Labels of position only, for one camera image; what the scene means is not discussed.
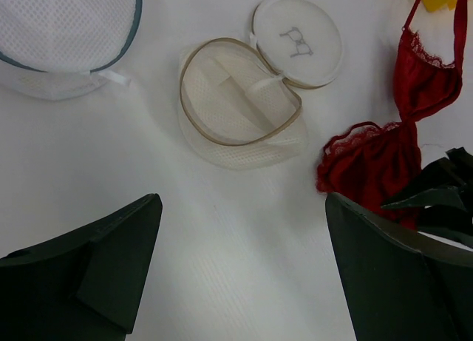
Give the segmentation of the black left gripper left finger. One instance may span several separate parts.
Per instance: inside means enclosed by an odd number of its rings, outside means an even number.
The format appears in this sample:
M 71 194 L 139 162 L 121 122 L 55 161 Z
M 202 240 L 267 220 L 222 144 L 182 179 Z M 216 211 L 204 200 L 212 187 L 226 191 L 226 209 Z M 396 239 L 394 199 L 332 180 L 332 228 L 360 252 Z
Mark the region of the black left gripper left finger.
M 148 194 L 1 259 L 2 340 L 124 340 L 133 332 L 163 204 Z

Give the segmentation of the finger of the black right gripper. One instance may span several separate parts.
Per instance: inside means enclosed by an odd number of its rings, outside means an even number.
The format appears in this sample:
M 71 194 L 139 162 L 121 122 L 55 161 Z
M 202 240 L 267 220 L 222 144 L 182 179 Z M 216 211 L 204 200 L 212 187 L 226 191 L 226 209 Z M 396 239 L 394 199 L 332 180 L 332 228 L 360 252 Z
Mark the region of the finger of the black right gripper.
M 381 204 L 385 210 L 419 208 L 417 227 L 472 247 L 472 154 L 463 147 L 428 164 L 400 192 Z

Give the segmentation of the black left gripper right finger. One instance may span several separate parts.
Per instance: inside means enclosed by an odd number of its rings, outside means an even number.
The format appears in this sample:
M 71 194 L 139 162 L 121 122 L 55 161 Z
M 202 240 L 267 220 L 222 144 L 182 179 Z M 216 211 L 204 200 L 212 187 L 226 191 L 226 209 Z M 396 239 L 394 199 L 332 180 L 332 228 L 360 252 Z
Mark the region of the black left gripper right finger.
M 357 340 L 471 340 L 472 253 L 339 193 L 327 226 Z

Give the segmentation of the red lace bra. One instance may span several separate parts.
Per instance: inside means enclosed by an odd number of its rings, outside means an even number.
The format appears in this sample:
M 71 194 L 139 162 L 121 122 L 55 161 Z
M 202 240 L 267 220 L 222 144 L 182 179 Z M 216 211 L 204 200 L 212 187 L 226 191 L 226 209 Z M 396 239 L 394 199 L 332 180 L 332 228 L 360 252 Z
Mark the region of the red lace bra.
M 319 192 L 337 192 L 370 211 L 408 228 L 416 228 L 416 208 L 387 210 L 381 205 L 421 173 L 417 122 L 454 103 L 463 86 L 468 0 L 457 0 L 454 60 L 425 51 L 410 24 L 421 0 L 415 0 L 402 29 L 393 75 L 393 98 L 400 120 L 385 126 L 365 121 L 332 137 L 316 168 Z

